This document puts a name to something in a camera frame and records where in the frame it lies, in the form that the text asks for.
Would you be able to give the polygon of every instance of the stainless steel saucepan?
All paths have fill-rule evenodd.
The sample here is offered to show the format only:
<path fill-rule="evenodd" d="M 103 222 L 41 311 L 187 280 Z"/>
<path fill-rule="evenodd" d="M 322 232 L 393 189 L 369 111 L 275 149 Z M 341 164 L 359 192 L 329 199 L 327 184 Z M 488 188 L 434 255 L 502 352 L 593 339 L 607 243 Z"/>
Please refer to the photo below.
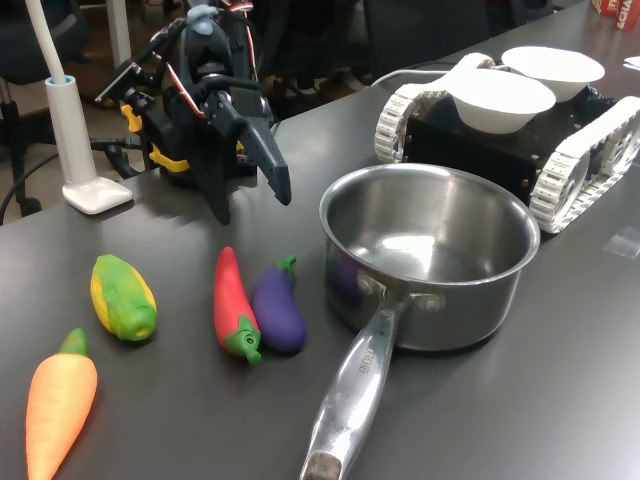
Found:
<path fill-rule="evenodd" d="M 505 318 L 540 231 L 512 194 L 419 164 L 365 168 L 320 202 L 329 305 L 362 328 L 325 397 L 301 480 L 341 480 L 373 419 L 394 343 L 455 350 Z"/>

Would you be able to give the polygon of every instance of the chair wheel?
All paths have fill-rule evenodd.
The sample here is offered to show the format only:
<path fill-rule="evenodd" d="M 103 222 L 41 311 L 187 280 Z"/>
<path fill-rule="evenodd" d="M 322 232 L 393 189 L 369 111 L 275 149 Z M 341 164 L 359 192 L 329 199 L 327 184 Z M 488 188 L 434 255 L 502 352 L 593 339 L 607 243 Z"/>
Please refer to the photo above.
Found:
<path fill-rule="evenodd" d="M 37 198 L 27 197 L 24 199 L 24 202 L 20 204 L 20 213 L 23 217 L 33 215 L 40 210 L 42 210 L 42 205 Z"/>

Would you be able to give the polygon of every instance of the lamp base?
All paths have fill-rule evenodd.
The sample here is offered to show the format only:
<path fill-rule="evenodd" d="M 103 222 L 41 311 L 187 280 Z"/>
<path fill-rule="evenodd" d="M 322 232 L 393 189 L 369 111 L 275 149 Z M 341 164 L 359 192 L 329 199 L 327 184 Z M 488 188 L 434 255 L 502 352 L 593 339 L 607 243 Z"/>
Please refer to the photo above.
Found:
<path fill-rule="evenodd" d="M 62 194 L 69 204 L 87 215 L 96 215 L 133 199 L 131 190 L 103 177 L 65 183 Z"/>

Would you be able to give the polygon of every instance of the red pepper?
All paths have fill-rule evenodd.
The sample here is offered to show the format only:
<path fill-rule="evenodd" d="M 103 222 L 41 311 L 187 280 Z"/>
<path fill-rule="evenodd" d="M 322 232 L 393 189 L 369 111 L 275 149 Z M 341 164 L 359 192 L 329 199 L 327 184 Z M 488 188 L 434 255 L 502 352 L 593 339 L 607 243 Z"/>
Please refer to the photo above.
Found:
<path fill-rule="evenodd" d="M 220 345 L 228 352 L 247 357 L 251 365 L 262 361 L 257 352 L 260 329 L 242 286 L 240 268 L 231 247 L 218 257 L 213 288 L 213 322 Z"/>

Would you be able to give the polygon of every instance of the white track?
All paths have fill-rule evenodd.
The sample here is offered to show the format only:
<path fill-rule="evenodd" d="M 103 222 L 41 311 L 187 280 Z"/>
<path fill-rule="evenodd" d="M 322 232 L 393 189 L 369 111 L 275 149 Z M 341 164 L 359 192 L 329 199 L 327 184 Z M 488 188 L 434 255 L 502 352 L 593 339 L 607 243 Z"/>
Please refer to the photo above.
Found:
<path fill-rule="evenodd" d="M 450 73 L 493 67 L 479 53 L 465 56 Z M 411 116 L 424 115 L 447 97 L 447 76 L 428 84 L 406 84 L 385 105 L 376 126 L 374 148 L 383 163 L 406 161 L 404 145 Z M 591 155 L 601 149 L 598 173 L 589 180 Z M 598 200 L 627 172 L 640 149 L 640 98 L 625 97 L 609 111 L 565 139 L 540 171 L 529 208 L 549 233 L 558 233 Z"/>

